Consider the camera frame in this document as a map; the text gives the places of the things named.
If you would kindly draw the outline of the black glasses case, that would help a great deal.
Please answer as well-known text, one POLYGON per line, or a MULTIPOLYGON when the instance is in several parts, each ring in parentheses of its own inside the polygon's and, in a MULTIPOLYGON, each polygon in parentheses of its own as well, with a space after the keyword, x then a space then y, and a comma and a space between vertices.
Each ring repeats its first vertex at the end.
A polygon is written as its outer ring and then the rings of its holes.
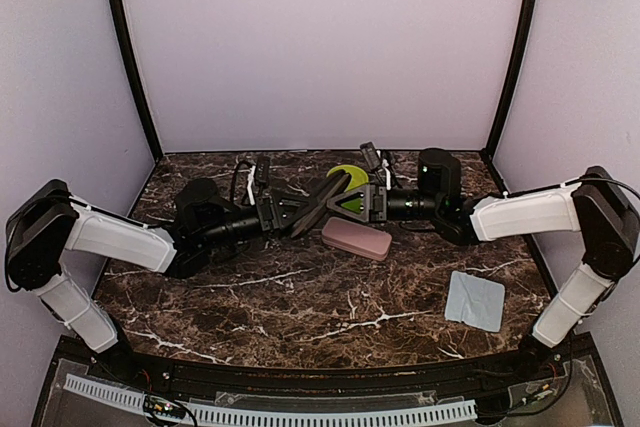
POLYGON ((289 237, 297 239, 308 233, 325 215, 328 200, 343 193, 350 182, 351 175, 344 169, 338 169, 324 178, 312 191, 315 204, 293 224, 289 237))

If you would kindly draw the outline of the pink glasses case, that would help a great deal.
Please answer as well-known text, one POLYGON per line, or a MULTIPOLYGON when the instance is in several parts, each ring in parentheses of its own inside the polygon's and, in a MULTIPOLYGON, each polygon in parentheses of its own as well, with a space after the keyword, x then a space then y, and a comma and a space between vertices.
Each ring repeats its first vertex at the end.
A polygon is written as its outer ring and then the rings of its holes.
POLYGON ((327 220, 321 238, 330 247, 376 261, 386 259, 392 243, 389 233, 337 217, 327 220))

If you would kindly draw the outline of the blue cleaning cloth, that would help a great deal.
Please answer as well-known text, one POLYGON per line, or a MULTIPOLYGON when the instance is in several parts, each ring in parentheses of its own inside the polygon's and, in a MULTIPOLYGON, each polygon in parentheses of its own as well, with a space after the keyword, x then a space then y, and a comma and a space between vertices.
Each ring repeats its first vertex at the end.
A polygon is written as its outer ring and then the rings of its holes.
POLYGON ((505 287, 497 282, 454 271, 444 311, 448 321, 466 324, 486 332, 501 329, 505 287))

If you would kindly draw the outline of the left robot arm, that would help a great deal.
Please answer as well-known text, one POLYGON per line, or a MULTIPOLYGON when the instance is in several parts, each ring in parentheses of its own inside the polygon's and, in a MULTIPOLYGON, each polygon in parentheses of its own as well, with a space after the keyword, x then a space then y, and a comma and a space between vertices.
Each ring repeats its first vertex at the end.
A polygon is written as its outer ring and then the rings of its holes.
POLYGON ((198 178, 176 195, 176 216, 150 225, 73 196, 59 179, 47 182, 6 223, 4 272, 12 292, 33 292, 75 332, 120 383, 141 374, 140 359, 122 344, 115 321, 62 265, 64 251, 82 251, 184 279, 209 262, 217 247, 288 230, 319 204, 314 197, 270 190, 252 206, 222 197, 214 180, 198 178))

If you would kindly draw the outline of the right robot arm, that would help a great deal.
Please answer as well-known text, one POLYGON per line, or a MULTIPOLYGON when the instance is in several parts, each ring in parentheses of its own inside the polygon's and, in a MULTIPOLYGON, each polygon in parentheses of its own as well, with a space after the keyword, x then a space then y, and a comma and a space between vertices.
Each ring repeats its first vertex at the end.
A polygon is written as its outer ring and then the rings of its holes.
POLYGON ((538 317, 531 343, 511 357, 510 371, 521 381, 534 379, 547 367, 546 348, 560 344, 639 262, 639 213, 627 197, 633 190, 600 166, 560 184, 467 198, 461 190, 461 163, 447 150, 419 152, 414 190, 393 187, 392 163, 373 144, 360 150, 373 182, 327 201, 330 210, 359 222, 426 220, 443 239, 459 246, 555 231, 581 234, 579 266, 538 317))

